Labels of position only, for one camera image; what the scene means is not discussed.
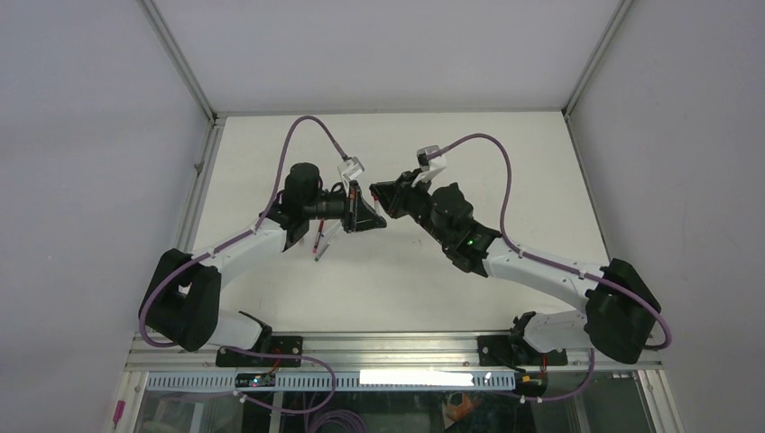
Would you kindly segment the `white black marker pen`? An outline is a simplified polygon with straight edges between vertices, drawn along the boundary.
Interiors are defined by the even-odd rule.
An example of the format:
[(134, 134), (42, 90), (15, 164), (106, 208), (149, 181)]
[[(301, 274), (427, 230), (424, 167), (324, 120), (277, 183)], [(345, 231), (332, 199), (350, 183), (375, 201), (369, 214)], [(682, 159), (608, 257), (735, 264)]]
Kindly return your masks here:
[(332, 244), (332, 242), (336, 238), (336, 234), (337, 234), (337, 231), (329, 231), (329, 230), (322, 233), (322, 235), (319, 237), (319, 240), (318, 240), (317, 251), (315, 252), (315, 255), (314, 255), (315, 262), (319, 262), (322, 259), (322, 257), (325, 255), (329, 246)]

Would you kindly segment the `dark red gel pen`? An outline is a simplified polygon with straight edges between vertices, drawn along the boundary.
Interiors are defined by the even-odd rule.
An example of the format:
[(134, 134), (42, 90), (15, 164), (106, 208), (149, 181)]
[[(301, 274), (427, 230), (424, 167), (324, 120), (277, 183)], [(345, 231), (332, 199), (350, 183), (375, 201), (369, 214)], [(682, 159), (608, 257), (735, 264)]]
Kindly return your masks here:
[(316, 255), (318, 253), (319, 244), (321, 242), (322, 237), (324, 236), (324, 225), (325, 225), (325, 223), (326, 223), (325, 219), (320, 219), (319, 222), (318, 222), (317, 233), (316, 233), (315, 240), (314, 240), (314, 243), (313, 243), (313, 246), (312, 246), (312, 253), (314, 255)]

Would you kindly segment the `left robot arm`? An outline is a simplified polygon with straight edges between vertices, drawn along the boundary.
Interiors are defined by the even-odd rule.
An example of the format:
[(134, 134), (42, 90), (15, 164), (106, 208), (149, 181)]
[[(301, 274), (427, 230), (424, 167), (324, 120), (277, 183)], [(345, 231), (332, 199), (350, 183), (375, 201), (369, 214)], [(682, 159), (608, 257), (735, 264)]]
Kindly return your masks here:
[(288, 251), (313, 220), (336, 220), (347, 233), (387, 226), (363, 198), (357, 181), (363, 164), (353, 157), (341, 162), (338, 171), (340, 181), (324, 189), (316, 165), (296, 163), (250, 227), (195, 253), (166, 251), (139, 309), (142, 336), (152, 329), (165, 337), (163, 346), (178, 345), (187, 352), (204, 345), (236, 347), (248, 365), (265, 364), (272, 353), (272, 327), (248, 313), (221, 309), (222, 289), (257, 263)]

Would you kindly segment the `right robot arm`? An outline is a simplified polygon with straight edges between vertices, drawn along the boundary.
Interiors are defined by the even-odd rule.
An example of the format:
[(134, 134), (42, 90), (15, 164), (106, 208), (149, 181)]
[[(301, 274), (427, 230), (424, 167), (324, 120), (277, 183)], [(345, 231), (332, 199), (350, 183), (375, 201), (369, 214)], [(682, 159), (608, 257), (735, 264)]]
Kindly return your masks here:
[(516, 363), (534, 364), (557, 349), (594, 349), (636, 364), (644, 350), (671, 344), (660, 305), (631, 264), (570, 261), (514, 244), (475, 220), (457, 183), (430, 192), (416, 178), (405, 171), (370, 190), (389, 217), (411, 218), (462, 272), (516, 282), (569, 305), (568, 311), (530, 311), (514, 319), (509, 352)]

